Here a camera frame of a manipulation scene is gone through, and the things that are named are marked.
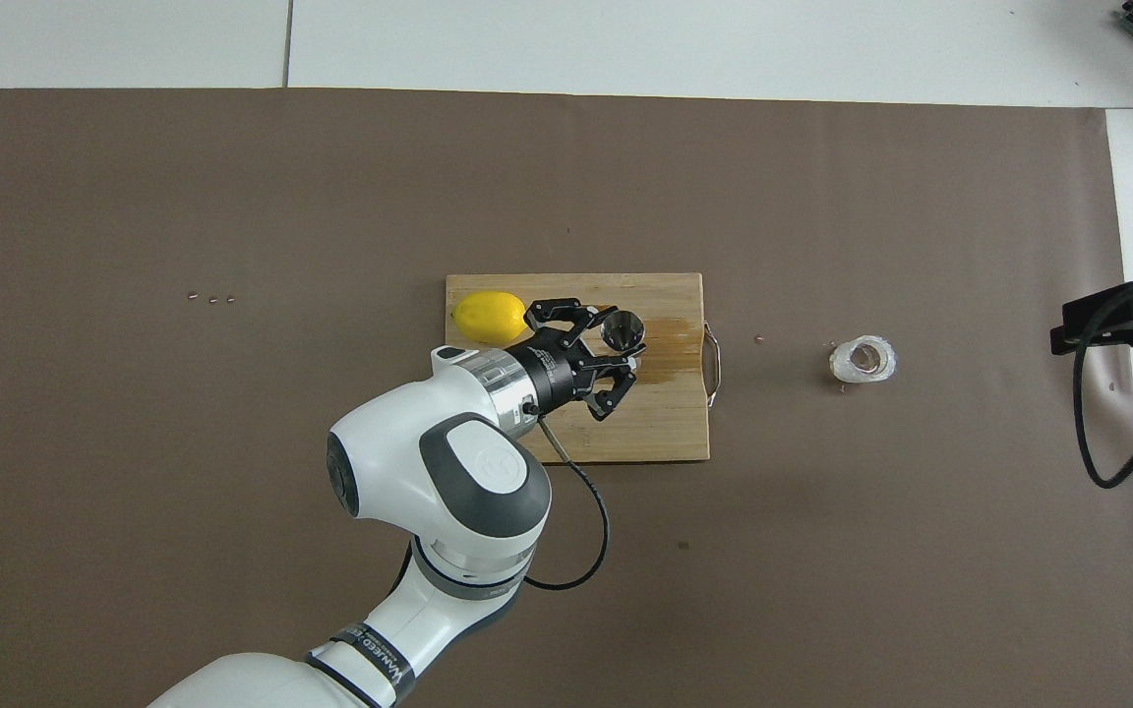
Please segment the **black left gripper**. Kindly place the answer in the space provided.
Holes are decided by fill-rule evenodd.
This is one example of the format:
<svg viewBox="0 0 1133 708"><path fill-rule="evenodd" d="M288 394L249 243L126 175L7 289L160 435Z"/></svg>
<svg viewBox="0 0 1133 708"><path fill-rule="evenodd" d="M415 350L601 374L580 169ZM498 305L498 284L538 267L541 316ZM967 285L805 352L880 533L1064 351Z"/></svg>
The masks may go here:
<svg viewBox="0 0 1133 708"><path fill-rule="evenodd" d="M538 413L552 413L573 400L583 400L594 421L615 412L634 387L639 355L593 357L586 353L583 332L597 326L599 312L578 299L533 301L523 314L531 336L506 347L533 382Z"/></svg>

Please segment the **steel double jigger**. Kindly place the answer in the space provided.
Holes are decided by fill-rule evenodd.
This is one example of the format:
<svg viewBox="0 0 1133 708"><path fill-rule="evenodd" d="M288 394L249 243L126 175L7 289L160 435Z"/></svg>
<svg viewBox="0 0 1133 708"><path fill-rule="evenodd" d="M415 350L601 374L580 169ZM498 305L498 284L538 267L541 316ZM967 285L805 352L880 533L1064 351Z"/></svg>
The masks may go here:
<svg viewBox="0 0 1133 708"><path fill-rule="evenodd" d="M646 325L634 312L607 308L598 313L600 340L611 350L606 360L639 358L646 350Z"/></svg>

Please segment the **yellow lemon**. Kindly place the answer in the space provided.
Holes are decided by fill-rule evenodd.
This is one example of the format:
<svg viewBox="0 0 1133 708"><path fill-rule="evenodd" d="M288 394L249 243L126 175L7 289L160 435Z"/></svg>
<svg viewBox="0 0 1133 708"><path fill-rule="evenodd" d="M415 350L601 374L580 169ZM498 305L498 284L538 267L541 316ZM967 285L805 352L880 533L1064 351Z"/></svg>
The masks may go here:
<svg viewBox="0 0 1133 708"><path fill-rule="evenodd" d="M467 295L450 317L460 334L482 346L504 348L523 335L526 306L506 291L485 290Z"/></svg>

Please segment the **brown paper table mat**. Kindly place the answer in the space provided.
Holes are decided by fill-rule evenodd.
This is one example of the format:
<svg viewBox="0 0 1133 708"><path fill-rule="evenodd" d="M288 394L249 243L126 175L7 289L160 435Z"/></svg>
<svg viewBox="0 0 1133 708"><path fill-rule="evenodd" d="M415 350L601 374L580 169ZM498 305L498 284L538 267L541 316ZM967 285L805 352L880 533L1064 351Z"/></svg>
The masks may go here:
<svg viewBox="0 0 1133 708"><path fill-rule="evenodd" d="M594 466L600 573L406 708L1133 708L1133 480L1048 353L1123 281L1113 197L1098 109L0 89L0 708L369 613L406 537L327 427L482 272L701 274L712 457ZM867 334L895 375L840 383Z"/></svg>

